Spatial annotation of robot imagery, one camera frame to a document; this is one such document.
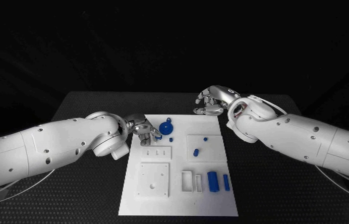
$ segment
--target dark backdrop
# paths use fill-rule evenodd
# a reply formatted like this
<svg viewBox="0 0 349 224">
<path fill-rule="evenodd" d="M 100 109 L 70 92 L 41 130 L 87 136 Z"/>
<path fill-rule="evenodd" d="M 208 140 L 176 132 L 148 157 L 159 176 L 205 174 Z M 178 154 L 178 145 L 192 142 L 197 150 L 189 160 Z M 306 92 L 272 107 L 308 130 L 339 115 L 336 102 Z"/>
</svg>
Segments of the dark backdrop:
<svg viewBox="0 0 349 224">
<path fill-rule="evenodd" d="M 48 122 L 70 91 L 214 84 L 289 94 L 306 116 L 348 126 L 348 0 L 0 4 L 0 135 Z"/>
</svg>

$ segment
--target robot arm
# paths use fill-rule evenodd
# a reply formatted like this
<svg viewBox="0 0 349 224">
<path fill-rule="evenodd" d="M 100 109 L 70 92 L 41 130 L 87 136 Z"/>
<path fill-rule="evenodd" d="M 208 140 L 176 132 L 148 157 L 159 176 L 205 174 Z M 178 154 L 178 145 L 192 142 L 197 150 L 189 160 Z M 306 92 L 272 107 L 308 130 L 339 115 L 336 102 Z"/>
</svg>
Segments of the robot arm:
<svg viewBox="0 0 349 224">
<path fill-rule="evenodd" d="M 211 86 L 197 103 L 202 98 L 205 108 L 195 109 L 195 113 L 217 116 L 227 108 L 227 126 L 246 142 L 261 140 L 289 157 L 349 175 L 349 131 L 293 114 L 277 116 L 263 99 L 254 95 L 241 98 L 222 86 Z"/>
<path fill-rule="evenodd" d="M 0 138 L 0 185 L 45 173 L 75 162 L 87 150 L 96 156 L 111 154 L 114 160 L 129 152 L 129 133 L 139 135 L 142 145 L 150 145 L 158 129 L 136 114 L 97 112 L 85 119 L 75 118 L 32 127 Z"/>
</svg>

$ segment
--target black table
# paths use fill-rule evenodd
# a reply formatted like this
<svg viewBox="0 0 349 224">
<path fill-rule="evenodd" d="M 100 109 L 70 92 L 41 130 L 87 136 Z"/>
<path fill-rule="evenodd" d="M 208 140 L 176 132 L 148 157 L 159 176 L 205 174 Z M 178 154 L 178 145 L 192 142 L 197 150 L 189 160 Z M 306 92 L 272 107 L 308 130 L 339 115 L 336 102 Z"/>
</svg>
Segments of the black table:
<svg viewBox="0 0 349 224">
<path fill-rule="evenodd" d="M 120 116 L 133 113 L 194 115 L 197 96 L 197 93 L 73 92 L 52 120 L 84 118 L 97 111 Z M 300 114 L 287 95 L 259 96 L 289 113 Z M 75 163 L 57 169 L 34 189 L 0 203 L 0 223 L 348 222 L 349 194 L 315 166 L 273 151 L 260 141 L 243 142 L 225 126 L 227 113 L 218 119 L 240 217 L 119 216 L 129 155 L 114 161 L 110 155 L 96 157 L 88 151 Z M 336 174 L 326 173 L 344 184 Z M 10 194 L 44 176 L 21 180 Z"/>
</svg>

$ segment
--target black curtain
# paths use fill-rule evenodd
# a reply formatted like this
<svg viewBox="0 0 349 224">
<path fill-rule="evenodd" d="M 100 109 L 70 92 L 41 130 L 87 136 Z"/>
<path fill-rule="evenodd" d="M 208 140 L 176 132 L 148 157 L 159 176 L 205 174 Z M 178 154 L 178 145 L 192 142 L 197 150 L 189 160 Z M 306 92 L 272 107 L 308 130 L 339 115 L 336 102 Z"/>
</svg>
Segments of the black curtain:
<svg viewBox="0 0 349 224">
<path fill-rule="evenodd" d="M 289 94 L 306 116 L 347 126 L 348 0 L 0 3 L 0 135 L 48 122 L 70 91 L 215 84 Z"/>
</svg>

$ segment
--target metal hand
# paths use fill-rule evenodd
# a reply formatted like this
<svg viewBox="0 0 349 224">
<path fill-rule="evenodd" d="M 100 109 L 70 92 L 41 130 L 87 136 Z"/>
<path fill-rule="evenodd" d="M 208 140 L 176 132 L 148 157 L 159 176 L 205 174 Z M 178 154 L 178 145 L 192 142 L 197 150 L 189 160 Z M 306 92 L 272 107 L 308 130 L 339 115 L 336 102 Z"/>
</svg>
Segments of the metal hand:
<svg viewBox="0 0 349 224">
<path fill-rule="evenodd" d="M 224 113 L 224 109 L 230 109 L 231 104 L 241 98 L 238 92 L 233 89 L 212 85 L 207 88 L 195 101 L 201 103 L 202 99 L 205 102 L 205 108 L 195 108 L 194 112 L 199 115 L 218 116 Z"/>
<path fill-rule="evenodd" d="M 133 114 L 126 117 L 129 122 L 129 133 L 135 133 L 140 138 L 140 145 L 150 146 L 150 136 L 153 140 L 158 141 L 156 137 L 160 137 L 162 134 L 159 130 L 153 127 L 150 121 L 143 114 Z"/>
</svg>

